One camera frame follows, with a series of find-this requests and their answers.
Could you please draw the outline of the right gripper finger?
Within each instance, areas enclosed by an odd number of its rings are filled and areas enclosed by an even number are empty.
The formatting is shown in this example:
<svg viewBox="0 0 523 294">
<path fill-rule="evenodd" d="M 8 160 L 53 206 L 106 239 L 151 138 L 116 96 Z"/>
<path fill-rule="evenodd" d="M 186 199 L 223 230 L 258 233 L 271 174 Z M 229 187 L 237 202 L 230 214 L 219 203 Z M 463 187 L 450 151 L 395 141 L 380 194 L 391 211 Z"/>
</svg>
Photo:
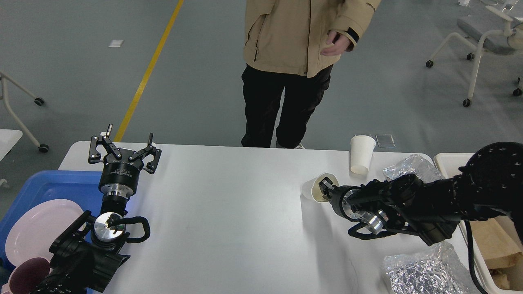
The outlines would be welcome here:
<svg viewBox="0 0 523 294">
<path fill-rule="evenodd" d="M 332 199 L 332 192 L 334 191 L 334 188 L 336 187 L 336 177 L 334 176 L 323 176 L 319 179 L 318 183 L 320 196 L 319 196 L 319 203 L 324 202 L 330 202 Z"/>
</svg>

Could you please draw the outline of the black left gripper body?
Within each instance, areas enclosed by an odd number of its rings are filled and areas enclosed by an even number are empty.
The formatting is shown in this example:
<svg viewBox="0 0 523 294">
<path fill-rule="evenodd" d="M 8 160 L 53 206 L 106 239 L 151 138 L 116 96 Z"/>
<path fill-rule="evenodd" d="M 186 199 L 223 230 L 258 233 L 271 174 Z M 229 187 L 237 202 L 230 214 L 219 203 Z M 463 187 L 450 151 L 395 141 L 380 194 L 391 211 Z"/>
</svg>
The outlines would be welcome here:
<svg viewBox="0 0 523 294">
<path fill-rule="evenodd" d="M 104 195 L 116 192 L 119 196 L 133 196 L 138 189 L 140 171 L 143 168 L 141 159 L 130 162 L 104 158 L 103 171 L 98 189 Z"/>
</svg>

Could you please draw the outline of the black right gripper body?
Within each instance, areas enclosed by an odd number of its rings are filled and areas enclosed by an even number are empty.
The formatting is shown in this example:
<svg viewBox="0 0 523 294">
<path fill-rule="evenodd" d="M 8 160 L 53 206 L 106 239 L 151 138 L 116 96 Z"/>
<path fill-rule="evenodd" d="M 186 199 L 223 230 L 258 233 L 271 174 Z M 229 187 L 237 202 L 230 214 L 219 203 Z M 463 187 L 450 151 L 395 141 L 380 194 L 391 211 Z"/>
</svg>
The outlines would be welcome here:
<svg viewBox="0 0 523 294">
<path fill-rule="evenodd" d="M 358 186 L 333 185 L 332 189 L 329 190 L 329 202 L 335 214 L 351 222 L 359 222 L 352 210 L 351 204 L 349 204 L 349 200 L 355 196 L 359 190 L 361 190 L 361 187 Z"/>
</svg>

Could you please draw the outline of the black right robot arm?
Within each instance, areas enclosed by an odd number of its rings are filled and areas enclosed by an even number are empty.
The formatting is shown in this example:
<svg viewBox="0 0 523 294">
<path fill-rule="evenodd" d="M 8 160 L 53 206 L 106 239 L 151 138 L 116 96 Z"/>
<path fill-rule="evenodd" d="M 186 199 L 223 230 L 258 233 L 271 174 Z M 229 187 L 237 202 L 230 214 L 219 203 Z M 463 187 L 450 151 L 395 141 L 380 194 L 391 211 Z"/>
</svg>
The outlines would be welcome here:
<svg viewBox="0 0 523 294">
<path fill-rule="evenodd" d="M 476 288 L 470 221 L 508 216 L 522 237 L 523 146 L 496 142 L 459 167 L 460 175 L 423 183 L 415 174 L 361 186 L 336 186 L 333 176 L 320 176 L 322 199 L 339 216 L 355 222 L 348 235 L 372 240 L 398 233 L 420 237 L 426 245 L 449 239 L 460 221 L 467 233 L 469 273 Z"/>
</svg>

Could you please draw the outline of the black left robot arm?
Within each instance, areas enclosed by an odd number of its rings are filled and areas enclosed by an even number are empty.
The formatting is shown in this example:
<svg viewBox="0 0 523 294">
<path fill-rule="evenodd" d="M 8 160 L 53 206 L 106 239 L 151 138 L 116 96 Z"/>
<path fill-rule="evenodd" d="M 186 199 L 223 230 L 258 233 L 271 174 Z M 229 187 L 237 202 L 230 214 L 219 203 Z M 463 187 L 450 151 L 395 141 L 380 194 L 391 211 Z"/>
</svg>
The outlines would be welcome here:
<svg viewBox="0 0 523 294">
<path fill-rule="evenodd" d="M 149 135 L 138 151 L 117 147 L 110 139 L 112 124 L 92 136 L 89 164 L 103 163 L 98 189 L 102 193 L 98 215 L 83 212 L 51 244 L 50 273 L 33 294 L 85 294 L 104 292 L 112 277 L 130 256 L 120 254 L 125 244 L 141 243 L 151 236 L 143 216 L 127 217 L 126 206 L 138 189 L 141 171 L 155 173 L 162 151 Z"/>
</svg>

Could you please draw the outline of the bystander hand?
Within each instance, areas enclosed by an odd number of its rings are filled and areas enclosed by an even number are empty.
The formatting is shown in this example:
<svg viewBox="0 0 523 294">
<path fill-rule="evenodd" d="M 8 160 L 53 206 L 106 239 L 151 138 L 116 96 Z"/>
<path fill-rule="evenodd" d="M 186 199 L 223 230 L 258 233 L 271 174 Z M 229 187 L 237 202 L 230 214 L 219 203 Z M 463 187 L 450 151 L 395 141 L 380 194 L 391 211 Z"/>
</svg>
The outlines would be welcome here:
<svg viewBox="0 0 523 294">
<path fill-rule="evenodd" d="M 328 47 L 320 52 L 322 56 L 341 55 L 353 46 L 352 41 L 348 37 L 336 31 L 329 31 L 326 44 Z"/>
</svg>

